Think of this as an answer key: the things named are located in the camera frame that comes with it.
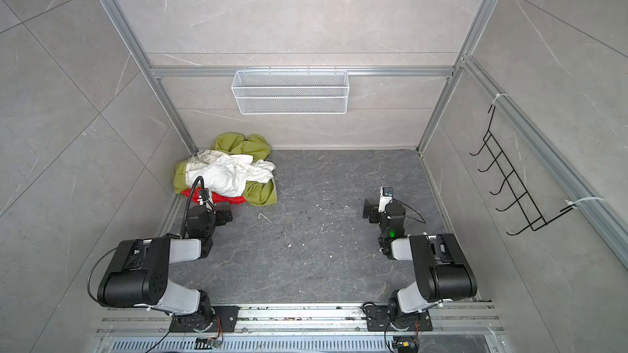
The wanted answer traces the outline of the red cloth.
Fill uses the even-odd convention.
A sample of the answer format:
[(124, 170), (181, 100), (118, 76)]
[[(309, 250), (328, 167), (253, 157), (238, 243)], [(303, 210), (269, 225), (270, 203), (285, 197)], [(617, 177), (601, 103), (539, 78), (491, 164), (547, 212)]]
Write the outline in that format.
[[(194, 203), (199, 204), (200, 203), (199, 192), (200, 192), (199, 188), (196, 188), (193, 193), (191, 193), (190, 189), (186, 189), (182, 191), (181, 194), (188, 198), (191, 198)], [(238, 204), (246, 203), (246, 199), (243, 196), (232, 198), (232, 197), (222, 196), (215, 192), (211, 192), (210, 195), (211, 195), (211, 200), (214, 204), (229, 203), (230, 205), (238, 205)]]

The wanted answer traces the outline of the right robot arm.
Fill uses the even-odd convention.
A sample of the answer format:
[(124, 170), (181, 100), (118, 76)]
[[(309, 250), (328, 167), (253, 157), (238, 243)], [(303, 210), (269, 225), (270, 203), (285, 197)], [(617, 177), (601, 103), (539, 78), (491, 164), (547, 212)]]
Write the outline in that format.
[(475, 297), (478, 283), (456, 237), (450, 233), (406, 235), (405, 204), (382, 198), (364, 202), (362, 217), (378, 225), (380, 251), (396, 261), (410, 261), (415, 281), (392, 293), (386, 307), (367, 303), (370, 330), (430, 330), (428, 310), (445, 302)]

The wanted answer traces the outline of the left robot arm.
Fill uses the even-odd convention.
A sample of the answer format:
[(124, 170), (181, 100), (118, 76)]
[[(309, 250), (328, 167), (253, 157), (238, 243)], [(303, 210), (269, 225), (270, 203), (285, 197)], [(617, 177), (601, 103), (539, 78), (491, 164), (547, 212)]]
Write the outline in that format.
[(196, 205), (186, 211), (186, 227), (179, 235), (120, 242), (98, 286), (96, 301), (103, 307), (145, 308), (171, 315), (173, 333), (234, 331), (239, 307), (215, 307), (207, 292), (186, 288), (168, 277), (175, 263), (207, 258), (215, 229), (231, 221), (227, 204), (214, 210)]

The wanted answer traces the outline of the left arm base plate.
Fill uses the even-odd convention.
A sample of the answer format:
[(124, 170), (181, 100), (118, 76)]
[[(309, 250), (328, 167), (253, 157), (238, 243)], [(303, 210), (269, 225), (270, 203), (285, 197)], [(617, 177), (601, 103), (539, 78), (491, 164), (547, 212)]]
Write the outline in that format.
[(233, 333), (236, 329), (240, 307), (217, 306), (213, 307), (213, 316), (208, 315), (203, 320), (199, 314), (178, 317), (171, 327), (172, 333)]

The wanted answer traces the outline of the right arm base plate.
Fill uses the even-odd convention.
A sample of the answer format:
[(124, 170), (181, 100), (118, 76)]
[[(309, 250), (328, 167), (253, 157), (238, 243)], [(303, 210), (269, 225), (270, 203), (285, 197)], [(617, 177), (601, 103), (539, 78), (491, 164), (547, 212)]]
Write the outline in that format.
[(388, 306), (376, 305), (373, 302), (363, 303), (361, 311), (366, 317), (367, 329), (370, 332), (428, 332), (433, 330), (428, 312), (395, 314)]

